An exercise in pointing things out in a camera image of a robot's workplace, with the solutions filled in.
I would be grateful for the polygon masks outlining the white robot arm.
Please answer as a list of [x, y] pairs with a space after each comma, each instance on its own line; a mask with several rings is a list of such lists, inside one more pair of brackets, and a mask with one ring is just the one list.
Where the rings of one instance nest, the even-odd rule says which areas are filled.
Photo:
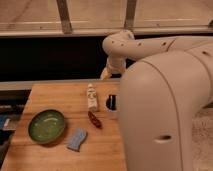
[[193, 171], [192, 118], [213, 102], [213, 36], [107, 36], [101, 77], [121, 76], [118, 122], [128, 171]]

